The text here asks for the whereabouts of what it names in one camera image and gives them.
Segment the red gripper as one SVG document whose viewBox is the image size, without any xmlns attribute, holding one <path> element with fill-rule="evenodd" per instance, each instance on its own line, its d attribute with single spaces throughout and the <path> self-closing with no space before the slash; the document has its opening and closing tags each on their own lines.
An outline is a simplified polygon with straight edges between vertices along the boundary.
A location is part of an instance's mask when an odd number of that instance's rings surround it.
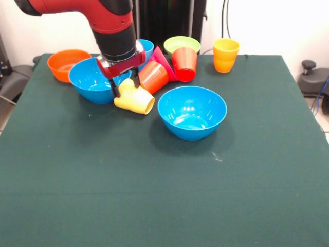
<svg viewBox="0 0 329 247">
<path fill-rule="evenodd" d="M 130 69 L 132 71 L 131 78 L 133 79 L 134 87 L 140 87 L 138 67 L 146 61 L 146 55 L 140 41 L 136 41 L 135 47 L 135 53 L 125 60 L 108 61 L 102 55 L 96 57 L 97 66 L 100 69 L 101 73 L 104 75 L 104 77 L 109 79 L 111 90 L 115 98 L 119 98 L 121 96 L 119 91 L 121 80 L 116 80 L 115 77 L 124 74 Z"/>
</svg>

